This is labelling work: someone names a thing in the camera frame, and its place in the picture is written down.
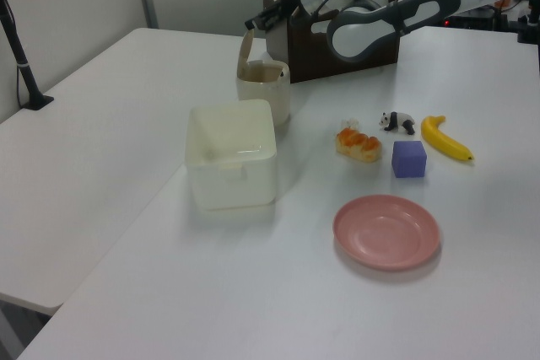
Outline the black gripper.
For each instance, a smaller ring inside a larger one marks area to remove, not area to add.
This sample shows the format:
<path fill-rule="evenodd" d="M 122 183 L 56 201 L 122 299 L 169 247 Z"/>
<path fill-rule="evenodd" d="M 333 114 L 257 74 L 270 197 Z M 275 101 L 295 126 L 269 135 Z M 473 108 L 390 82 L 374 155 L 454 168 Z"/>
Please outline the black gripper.
<path fill-rule="evenodd" d="M 304 17 L 300 0 L 276 0 L 267 8 L 264 8 L 256 17 L 248 19 L 245 27 L 248 30 L 269 31 L 284 20 L 299 23 Z"/>

